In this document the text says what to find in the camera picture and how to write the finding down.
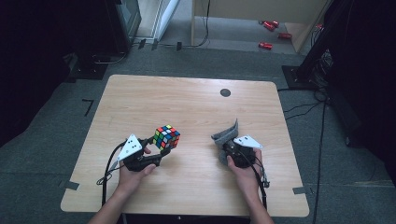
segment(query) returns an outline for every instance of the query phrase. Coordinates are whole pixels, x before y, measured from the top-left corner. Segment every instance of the colorful cube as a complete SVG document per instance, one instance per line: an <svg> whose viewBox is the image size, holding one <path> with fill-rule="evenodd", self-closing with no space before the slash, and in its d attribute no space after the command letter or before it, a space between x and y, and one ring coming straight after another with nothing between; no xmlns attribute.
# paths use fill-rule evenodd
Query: colorful cube
<svg viewBox="0 0 396 224"><path fill-rule="evenodd" d="M170 125L166 125L155 130L152 143L160 150L172 149L177 146L180 133Z"/></svg>

